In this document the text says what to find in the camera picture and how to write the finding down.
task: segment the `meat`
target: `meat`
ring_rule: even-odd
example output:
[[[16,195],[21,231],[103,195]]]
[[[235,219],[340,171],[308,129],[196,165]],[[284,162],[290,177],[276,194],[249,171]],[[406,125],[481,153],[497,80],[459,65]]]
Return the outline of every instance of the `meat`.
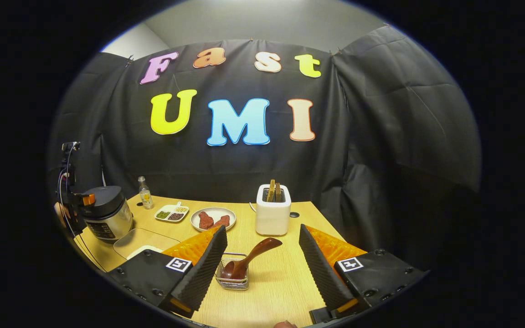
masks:
[[[212,218],[212,216],[209,216],[204,211],[198,213],[198,216],[200,217],[200,229],[207,230],[212,228],[214,224],[214,219]]]
[[[216,224],[212,226],[212,228],[215,227],[215,226],[221,226],[221,225],[225,225],[228,228],[228,226],[230,225],[230,216],[229,215],[222,216],[220,218],[220,220],[218,220],[218,222],[216,222]]]

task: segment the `wooden spoon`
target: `wooden spoon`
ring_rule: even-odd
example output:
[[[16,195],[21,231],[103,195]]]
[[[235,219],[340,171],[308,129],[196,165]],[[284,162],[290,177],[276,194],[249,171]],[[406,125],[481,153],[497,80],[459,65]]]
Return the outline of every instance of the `wooden spoon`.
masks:
[[[258,243],[252,249],[252,251],[250,251],[250,254],[248,254],[248,256],[244,259],[240,261],[228,262],[227,265],[224,267],[224,270],[222,270],[221,278],[244,279],[244,276],[246,276],[246,267],[248,266],[250,261],[252,261],[252,259],[263,254],[268,250],[271,250],[275,247],[279,247],[280,245],[283,245],[283,242],[273,237],[264,239],[263,241]]]

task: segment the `white plate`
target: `white plate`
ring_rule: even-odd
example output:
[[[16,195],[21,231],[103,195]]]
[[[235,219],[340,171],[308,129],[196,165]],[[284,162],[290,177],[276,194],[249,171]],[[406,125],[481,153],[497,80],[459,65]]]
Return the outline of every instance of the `white plate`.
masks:
[[[190,218],[192,226],[194,226],[194,228],[198,229],[199,231],[205,231],[204,229],[200,229],[200,216],[198,214],[202,211],[206,212],[214,219],[214,224],[216,224],[216,222],[218,222],[222,216],[230,216],[230,225],[226,227],[226,230],[232,228],[232,226],[234,226],[236,223],[236,214],[234,214],[233,211],[223,207],[206,207],[202,208],[201,210],[196,210],[196,212],[194,212]]]
[[[183,211],[183,212],[177,211],[176,208],[178,208],[178,207],[184,208],[185,211]],[[157,217],[157,214],[159,212],[162,212],[162,211],[163,212],[169,212],[169,215],[166,216],[164,219],[160,219],[160,218]],[[190,211],[190,208],[187,207],[187,206],[182,206],[181,205],[181,201],[179,201],[179,202],[177,202],[177,205],[170,204],[170,205],[165,205],[162,208],[160,208],[157,212],[155,212],[154,218],[156,218],[157,220],[166,221],[166,222],[180,222],[181,220],[183,220],[185,218],[185,215],[188,214],[189,211]],[[181,218],[179,218],[177,220],[169,220],[169,218],[171,218],[171,215],[175,214],[175,213],[183,214],[183,215],[181,216]]]

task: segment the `glass bottle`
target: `glass bottle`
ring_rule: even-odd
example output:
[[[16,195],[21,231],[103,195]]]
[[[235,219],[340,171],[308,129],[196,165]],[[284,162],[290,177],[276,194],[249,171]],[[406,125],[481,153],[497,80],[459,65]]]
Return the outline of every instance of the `glass bottle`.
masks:
[[[141,201],[143,202],[143,207],[146,209],[153,208],[153,199],[151,198],[151,192],[149,191],[149,188],[145,184],[145,177],[140,176],[139,179],[139,195],[141,197]]]

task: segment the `screw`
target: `screw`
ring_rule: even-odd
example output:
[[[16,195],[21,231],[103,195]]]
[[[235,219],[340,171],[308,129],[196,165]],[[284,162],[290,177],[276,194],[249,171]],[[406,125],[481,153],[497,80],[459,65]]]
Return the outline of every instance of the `screw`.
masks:
[[[364,297],[370,297],[374,295],[375,293],[376,291],[374,289],[368,289],[367,291],[364,292]]]

